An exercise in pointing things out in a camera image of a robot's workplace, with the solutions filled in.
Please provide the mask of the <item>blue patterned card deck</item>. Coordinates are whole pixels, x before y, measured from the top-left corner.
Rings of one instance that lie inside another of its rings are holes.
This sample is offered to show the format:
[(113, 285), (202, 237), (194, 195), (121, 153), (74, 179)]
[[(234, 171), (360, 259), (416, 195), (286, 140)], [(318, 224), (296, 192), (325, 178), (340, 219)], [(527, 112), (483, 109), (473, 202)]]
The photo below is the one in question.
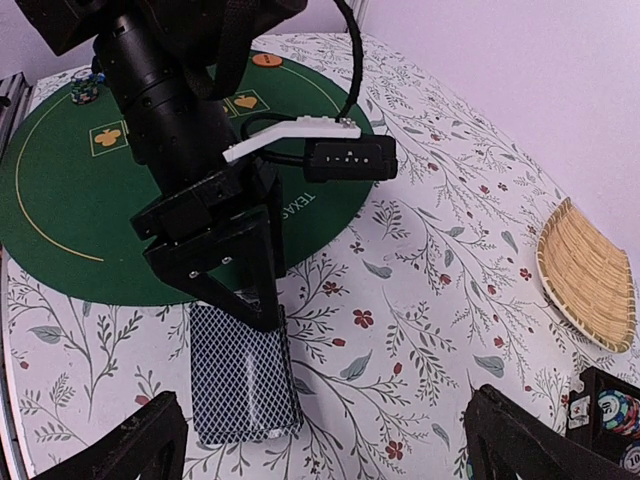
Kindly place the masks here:
[(284, 308), (259, 332), (217, 307), (190, 308), (194, 430), (206, 446), (260, 442), (299, 432), (303, 415)]

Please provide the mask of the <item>orange big blind button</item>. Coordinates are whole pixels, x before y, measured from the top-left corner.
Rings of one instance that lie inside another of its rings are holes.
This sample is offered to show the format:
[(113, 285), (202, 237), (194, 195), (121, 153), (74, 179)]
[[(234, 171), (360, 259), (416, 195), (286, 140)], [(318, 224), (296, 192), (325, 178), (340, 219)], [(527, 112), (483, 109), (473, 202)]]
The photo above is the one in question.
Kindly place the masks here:
[(252, 62), (259, 68), (279, 68), (284, 63), (281, 57), (266, 52), (253, 55)]

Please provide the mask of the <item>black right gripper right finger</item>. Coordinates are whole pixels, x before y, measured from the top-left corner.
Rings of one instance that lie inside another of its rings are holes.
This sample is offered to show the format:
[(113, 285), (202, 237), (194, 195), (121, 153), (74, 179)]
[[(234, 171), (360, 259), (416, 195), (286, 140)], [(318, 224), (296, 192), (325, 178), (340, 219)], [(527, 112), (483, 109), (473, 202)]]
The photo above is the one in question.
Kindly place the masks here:
[(634, 474), (553, 431), (490, 384), (464, 413), (475, 479), (633, 479)]

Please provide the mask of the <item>poker chip stack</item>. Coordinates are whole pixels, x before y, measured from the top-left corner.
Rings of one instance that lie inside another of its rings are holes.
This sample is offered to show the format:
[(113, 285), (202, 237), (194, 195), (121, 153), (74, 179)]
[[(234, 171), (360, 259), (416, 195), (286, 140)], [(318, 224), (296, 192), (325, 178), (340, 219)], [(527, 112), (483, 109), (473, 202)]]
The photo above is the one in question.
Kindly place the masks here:
[(98, 77), (90, 70), (76, 72), (70, 81), (70, 99), (76, 105), (86, 105), (99, 96)]

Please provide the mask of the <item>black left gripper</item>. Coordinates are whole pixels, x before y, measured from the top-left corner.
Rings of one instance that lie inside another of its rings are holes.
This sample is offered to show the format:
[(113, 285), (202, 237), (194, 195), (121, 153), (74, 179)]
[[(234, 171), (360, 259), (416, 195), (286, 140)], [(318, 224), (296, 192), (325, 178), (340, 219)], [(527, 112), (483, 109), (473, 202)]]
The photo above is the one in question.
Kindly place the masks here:
[[(241, 216), (260, 205), (267, 211)], [(157, 239), (144, 257), (159, 280), (255, 330), (277, 330), (276, 276), (285, 274), (282, 206), (278, 169), (241, 162), (155, 199), (131, 218), (131, 226), (140, 239)], [(227, 258), (246, 264), (257, 303), (209, 275)]]

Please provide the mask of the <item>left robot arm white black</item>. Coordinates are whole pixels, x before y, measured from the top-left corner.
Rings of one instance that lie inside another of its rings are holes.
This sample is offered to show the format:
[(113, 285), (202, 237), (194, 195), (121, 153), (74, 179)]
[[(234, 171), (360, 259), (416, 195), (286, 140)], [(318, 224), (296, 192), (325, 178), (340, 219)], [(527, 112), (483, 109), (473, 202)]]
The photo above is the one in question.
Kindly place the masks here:
[(281, 325), (282, 186), (237, 142), (224, 100), (253, 40), (302, 12), (302, 1), (22, 1), (50, 49), (85, 41), (128, 127), (135, 161), (160, 196), (131, 220), (165, 284), (260, 332)]

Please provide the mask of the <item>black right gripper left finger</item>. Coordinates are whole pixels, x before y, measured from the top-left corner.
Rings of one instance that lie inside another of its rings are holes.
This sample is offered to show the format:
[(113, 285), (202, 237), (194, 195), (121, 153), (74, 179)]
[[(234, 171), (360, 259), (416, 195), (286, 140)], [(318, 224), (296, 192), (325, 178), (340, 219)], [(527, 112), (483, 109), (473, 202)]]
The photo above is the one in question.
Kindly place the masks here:
[(39, 479), (180, 479), (188, 426), (174, 392), (164, 391), (94, 445)]

